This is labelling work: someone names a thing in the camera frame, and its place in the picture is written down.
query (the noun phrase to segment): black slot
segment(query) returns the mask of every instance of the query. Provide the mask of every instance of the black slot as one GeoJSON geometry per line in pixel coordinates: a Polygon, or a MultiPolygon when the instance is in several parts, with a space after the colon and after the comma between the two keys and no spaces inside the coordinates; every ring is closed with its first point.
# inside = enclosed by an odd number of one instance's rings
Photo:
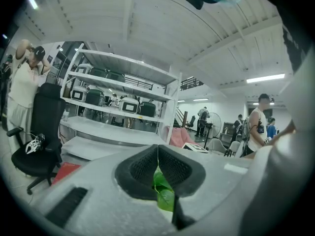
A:
{"type": "Polygon", "coordinates": [[[46,218],[63,228],[71,215],[80,205],[88,190],[82,187],[73,188],[47,215],[46,218]]]}

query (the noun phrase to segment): red mat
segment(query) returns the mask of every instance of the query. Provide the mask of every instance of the red mat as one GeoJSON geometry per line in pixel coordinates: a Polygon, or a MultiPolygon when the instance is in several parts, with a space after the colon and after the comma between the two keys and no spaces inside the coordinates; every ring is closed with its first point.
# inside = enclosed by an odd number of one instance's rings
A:
{"type": "Polygon", "coordinates": [[[55,177],[52,185],[69,175],[71,172],[74,172],[76,169],[80,168],[81,165],[73,164],[73,163],[63,163],[61,168],[59,169],[57,176],[55,177]]]}

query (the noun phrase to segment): woman in white shirt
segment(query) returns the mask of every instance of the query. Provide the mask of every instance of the woman in white shirt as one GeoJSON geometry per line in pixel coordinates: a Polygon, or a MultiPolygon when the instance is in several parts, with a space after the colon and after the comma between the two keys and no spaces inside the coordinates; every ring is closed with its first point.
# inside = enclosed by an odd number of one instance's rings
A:
{"type": "MultiPolygon", "coordinates": [[[[32,109],[38,88],[38,76],[50,69],[50,64],[44,56],[43,47],[34,48],[28,40],[24,39],[20,42],[13,57],[7,125],[8,130],[16,127],[24,129],[24,132],[20,133],[23,143],[32,139],[27,133],[31,132],[32,109]]],[[[19,148],[15,136],[9,138],[9,144],[12,153],[19,148]]]]}

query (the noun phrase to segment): man in white t-shirt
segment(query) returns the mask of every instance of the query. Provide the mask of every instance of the man in white t-shirt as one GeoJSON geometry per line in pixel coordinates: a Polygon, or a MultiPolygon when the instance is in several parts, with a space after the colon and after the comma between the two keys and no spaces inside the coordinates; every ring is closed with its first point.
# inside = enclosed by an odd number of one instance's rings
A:
{"type": "Polygon", "coordinates": [[[250,139],[244,155],[256,152],[268,142],[267,121],[263,111],[270,108],[269,96],[263,93],[258,98],[258,103],[258,107],[255,108],[250,115],[250,139]]]}

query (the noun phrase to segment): white chair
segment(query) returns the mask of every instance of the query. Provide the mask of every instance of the white chair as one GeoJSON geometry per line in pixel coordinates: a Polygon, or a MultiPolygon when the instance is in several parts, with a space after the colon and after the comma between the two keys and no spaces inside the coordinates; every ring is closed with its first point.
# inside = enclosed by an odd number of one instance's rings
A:
{"type": "Polygon", "coordinates": [[[231,157],[232,155],[235,156],[235,154],[236,154],[236,152],[237,152],[239,146],[240,146],[240,143],[239,143],[239,142],[237,142],[237,141],[232,142],[230,148],[226,151],[226,153],[224,154],[224,156],[230,156],[230,157],[231,157]]]}
{"type": "Polygon", "coordinates": [[[216,154],[224,155],[226,153],[226,148],[223,146],[221,140],[213,138],[209,143],[209,151],[214,150],[213,152],[217,152],[216,154]]]}

